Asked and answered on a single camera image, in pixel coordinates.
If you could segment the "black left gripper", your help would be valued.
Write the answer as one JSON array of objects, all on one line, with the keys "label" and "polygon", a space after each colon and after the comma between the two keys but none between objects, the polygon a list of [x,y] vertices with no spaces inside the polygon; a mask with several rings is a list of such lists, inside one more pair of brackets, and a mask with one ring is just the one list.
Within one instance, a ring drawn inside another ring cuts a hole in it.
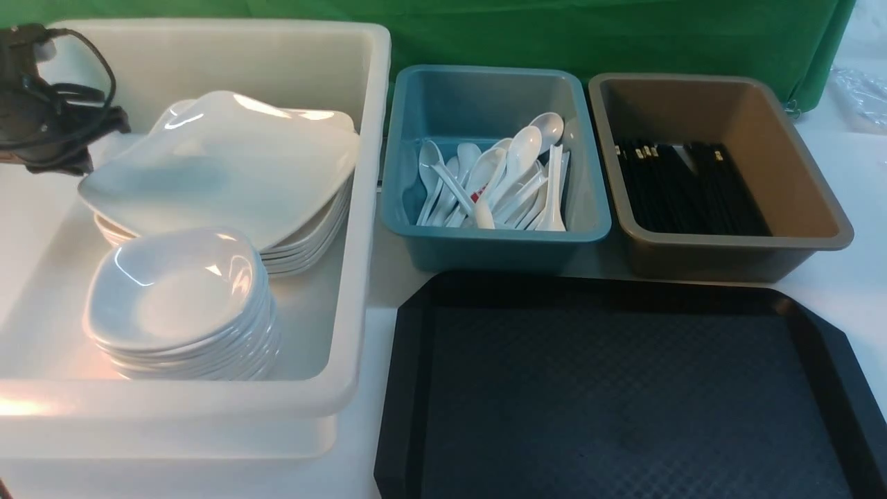
[{"label": "black left gripper", "polygon": [[[60,37],[74,37],[91,51],[107,73],[107,91],[39,75],[39,62],[53,57],[42,50]],[[128,114],[114,104],[114,71],[82,33],[41,24],[2,28],[1,73],[2,162],[34,175],[89,175],[88,147],[113,132],[131,133]]]}]

